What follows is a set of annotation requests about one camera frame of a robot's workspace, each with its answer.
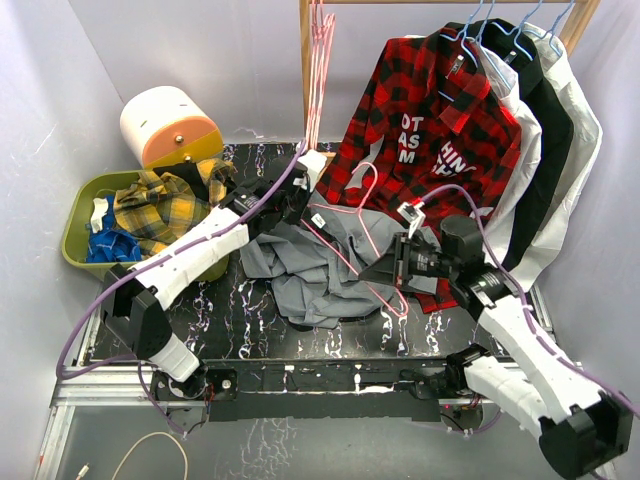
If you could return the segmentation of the pink wire hanger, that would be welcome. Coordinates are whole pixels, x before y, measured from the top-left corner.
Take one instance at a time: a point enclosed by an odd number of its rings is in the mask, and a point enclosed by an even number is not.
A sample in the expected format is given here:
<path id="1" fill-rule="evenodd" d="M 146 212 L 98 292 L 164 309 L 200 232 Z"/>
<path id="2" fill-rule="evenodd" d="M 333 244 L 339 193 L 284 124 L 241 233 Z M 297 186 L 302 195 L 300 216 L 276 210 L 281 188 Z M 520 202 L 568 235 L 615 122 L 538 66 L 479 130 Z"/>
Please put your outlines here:
<path id="1" fill-rule="evenodd" d="M 325 210 L 329 210 L 329 211 L 334 211 L 334 212 L 338 212 L 338 213 L 344 213 L 344 214 L 353 214 L 356 216 L 356 218 L 358 219 L 363 232 L 365 233 L 365 236 L 373 250 L 373 252 L 376 254 L 376 258 L 379 259 L 381 257 L 381 254 L 379 252 L 379 250 L 377 249 L 377 246 L 375 244 L 375 242 L 373 241 L 373 238 L 371 237 L 371 234 L 364 222 L 364 219 L 362 217 L 362 212 L 363 212 L 363 207 L 365 206 L 369 196 L 371 195 L 371 192 L 373 191 L 373 188 L 375 187 L 378 178 L 379 178 L 379 174 L 378 174 L 378 170 L 376 168 L 376 166 L 368 161 L 363 161 L 360 164 L 358 164 L 353 170 L 352 170 L 352 175 L 355 175 L 355 173 L 360 170 L 362 167 L 368 167 L 371 168 L 373 170 L 373 176 L 374 179 L 371 183 L 371 185 L 369 186 L 369 188 L 367 189 L 364 197 L 362 198 L 362 200 L 360 201 L 360 203 L 358 204 L 358 206 L 353 210 L 353 211 L 347 211 L 344 208 L 338 208 L 334 205 L 320 205 L 317 203 L 314 203 L 314 206 L 321 208 L 321 209 L 325 209 Z M 338 250 L 336 249 L 329 241 L 327 241 L 313 226 L 311 226 L 304 218 L 301 219 L 301 223 L 302 225 L 309 230 L 313 235 L 315 235 L 327 248 L 329 248 L 345 265 L 346 267 L 353 272 L 354 274 L 358 275 L 359 272 L 355 269 L 355 267 L 349 262 L 349 260 Z M 381 296 L 369 283 L 366 283 L 367 288 L 370 290 L 370 292 L 382 303 L 382 305 L 384 307 L 386 307 L 390 313 L 394 314 L 399 320 L 401 319 L 406 319 L 407 315 L 409 314 L 410 308 L 409 308 L 409 303 L 406 300 L 405 296 L 398 290 L 395 289 L 395 292 L 398 294 L 399 296 L 399 303 L 401 306 L 401 310 L 397 310 L 395 309 L 383 296 Z"/>

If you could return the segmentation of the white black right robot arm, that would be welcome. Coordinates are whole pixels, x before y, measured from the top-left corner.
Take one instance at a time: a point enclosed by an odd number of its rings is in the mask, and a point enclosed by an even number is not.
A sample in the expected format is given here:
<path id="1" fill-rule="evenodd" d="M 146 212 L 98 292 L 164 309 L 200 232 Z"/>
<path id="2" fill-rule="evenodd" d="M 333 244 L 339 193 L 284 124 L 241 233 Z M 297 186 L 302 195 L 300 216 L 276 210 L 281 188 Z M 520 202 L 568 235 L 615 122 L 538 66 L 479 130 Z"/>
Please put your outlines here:
<path id="1" fill-rule="evenodd" d="M 445 381 L 455 395 L 493 401 L 538 442 L 551 468 L 577 479 L 626 453 L 634 414 L 621 398 L 587 378 L 532 320 L 516 282 L 485 260 L 475 219 L 454 215 L 440 224 L 441 245 L 398 232 L 360 280 L 414 291 L 413 279 L 445 279 L 456 303 L 518 364 L 509 372 L 473 344 L 446 358 Z"/>

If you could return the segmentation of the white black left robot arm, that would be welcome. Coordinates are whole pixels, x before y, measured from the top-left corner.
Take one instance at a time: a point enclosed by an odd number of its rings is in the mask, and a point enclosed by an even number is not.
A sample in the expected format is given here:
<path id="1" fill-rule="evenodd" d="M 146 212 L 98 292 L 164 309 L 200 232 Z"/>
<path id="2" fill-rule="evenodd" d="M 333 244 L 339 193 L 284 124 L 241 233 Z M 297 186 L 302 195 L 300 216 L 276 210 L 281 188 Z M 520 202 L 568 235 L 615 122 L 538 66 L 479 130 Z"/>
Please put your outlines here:
<path id="1" fill-rule="evenodd" d="M 313 191 L 310 173 L 298 166 L 275 185 L 263 178 L 243 182 L 185 237 L 129 269 L 116 265 L 105 276 L 101 321 L 136 360 L 155 365 L 186 399 L 204 392 L 205 367 L 174 333 L 166 310 L 220 260 L 279 223 L 300 219 Z"/>

